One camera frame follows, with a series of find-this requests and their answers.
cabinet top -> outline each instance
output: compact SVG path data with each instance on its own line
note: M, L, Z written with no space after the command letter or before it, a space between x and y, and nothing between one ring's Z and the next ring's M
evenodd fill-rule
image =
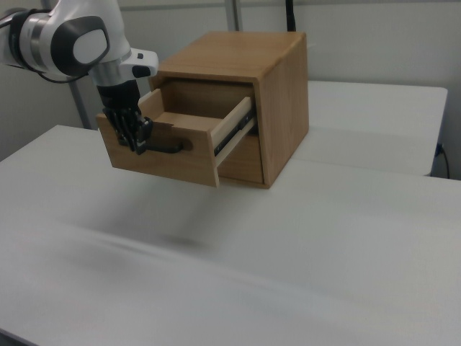
M304 32L209 32L160 65L161 76L254 81L262 79Z

open drawer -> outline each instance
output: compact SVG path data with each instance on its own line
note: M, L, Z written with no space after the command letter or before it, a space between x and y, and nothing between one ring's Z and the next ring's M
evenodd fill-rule
M247 136L257 121L252 85L168 79L139 107L154 121L140 156L120 145L109 121L98 115L114 167L217 187L222 165L224 177L245 180L250 169L247 180L263 183L259 137Z

wooden cabinet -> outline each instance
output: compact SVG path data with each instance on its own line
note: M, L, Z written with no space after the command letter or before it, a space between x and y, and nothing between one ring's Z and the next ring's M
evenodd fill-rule
M307 81L304 33L211 32L166 59L140 102L153 148L171 152L137 156L103 115L99 128L114 167L270 187L308 132Z

white table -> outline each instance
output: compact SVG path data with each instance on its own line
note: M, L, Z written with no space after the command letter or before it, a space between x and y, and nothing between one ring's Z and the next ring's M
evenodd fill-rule
M310 130L293 157L429 175L446 99L442 88L310 81Z
M459 345L461 184L292 159L270 190L0 163L0 328L40 346Z

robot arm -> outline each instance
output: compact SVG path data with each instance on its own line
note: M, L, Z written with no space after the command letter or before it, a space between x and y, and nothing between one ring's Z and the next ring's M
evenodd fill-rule
M60 0L53 10L13 9L0 19L0 63L59 76L90 75L120 141L141 154L152 121L137 78L155 76L154 52L130 47L117 0Z

